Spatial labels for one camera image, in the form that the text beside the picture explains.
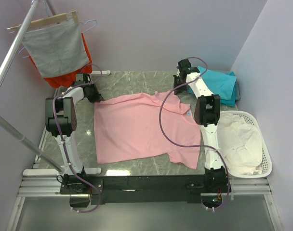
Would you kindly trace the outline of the pink t shirt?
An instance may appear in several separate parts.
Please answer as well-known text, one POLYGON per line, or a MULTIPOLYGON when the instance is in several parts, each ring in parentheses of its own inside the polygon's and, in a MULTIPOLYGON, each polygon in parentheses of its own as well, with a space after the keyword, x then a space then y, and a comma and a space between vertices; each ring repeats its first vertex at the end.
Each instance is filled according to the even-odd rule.
POLYGON ((197 168, 200 128, 190 105, 173 94, 137 93, 95 103, 94 136, 99 164, 168 154, 173 163, 197 168))

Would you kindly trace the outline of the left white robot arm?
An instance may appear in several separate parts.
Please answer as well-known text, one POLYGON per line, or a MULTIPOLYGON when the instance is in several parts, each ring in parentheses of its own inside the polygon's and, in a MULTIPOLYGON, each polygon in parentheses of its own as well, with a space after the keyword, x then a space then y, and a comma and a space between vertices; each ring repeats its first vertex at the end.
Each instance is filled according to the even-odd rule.
POLYGON ((75 104, 83 99, 91 103, 103 100, 90 74, 77 74, 76 80, 60 96, 45 100, 45 126, 55 138, 61 150, 64 165, 62 175, 74 175, 71 187, 77 193, 84 193, 89 187, 86 175, 97 175, 101 168, 84 168, 75 141, 77 117, 75 104))

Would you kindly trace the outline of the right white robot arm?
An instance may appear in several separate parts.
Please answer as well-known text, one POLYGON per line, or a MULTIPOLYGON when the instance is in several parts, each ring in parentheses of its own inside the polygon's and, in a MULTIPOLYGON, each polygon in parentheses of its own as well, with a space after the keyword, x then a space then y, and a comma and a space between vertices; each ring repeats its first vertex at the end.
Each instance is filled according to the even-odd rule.
POLYGON ((178 62, 177 74, 173 76, 174 93, 192 89, 197 98, 194 119, 200 125, 205 150, 205 168, 217 170, 224 166, 218 155, 217 125, 220 119, 220 96, 214 94, 202 79, 202 72, 192 67, 189 59, 178 62))

